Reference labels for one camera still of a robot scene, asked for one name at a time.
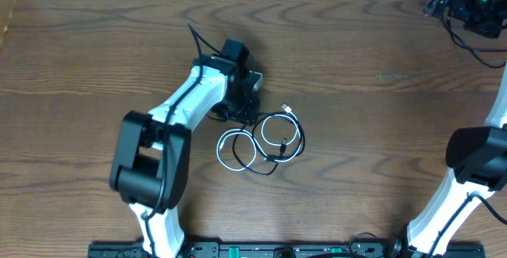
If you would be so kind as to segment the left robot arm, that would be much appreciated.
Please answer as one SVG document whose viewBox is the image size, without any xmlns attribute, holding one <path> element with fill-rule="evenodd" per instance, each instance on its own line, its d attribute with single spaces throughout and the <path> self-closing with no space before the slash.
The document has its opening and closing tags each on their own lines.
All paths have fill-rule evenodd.
<svg viewBox="0 0 507 258">
<path fill-rule="evenodd" d="M 189 178 L 192 133 L 208 112 L 221 121 L 252 125 L 260 105 L 261 73 L 250 70 L 249 49 L 228 39 L 199 55 L 185 82 L 147 113 L 122 119 L 109 186 L 135 213 L 150 257 L 175 257 L 185 241 L 177 205 Z"/>
</svg>

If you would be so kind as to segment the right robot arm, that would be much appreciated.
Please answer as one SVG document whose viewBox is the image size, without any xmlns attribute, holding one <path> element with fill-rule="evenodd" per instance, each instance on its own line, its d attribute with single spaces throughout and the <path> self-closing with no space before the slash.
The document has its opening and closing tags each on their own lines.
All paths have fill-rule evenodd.
<svg viewBox="0 0 507 258">
<path fill-rule="evenodd" d="M 452 19 L 464 29 L 496 39 L 506 29 L 506 0 L 430 0 L 424 13 L 438 18 L 456 46 L 475 58 L 483 49 L 470 46 L 452 29 Z M 483 126 L 456 130 L 445 151 L 447 171 L 424 210 L 397 238 L 392 257 L 442 257 L 456 231 L 478 205 L 500 222 L 506 220 L 488 199 L 506 185 L 506 82 Z"/>
</svg>

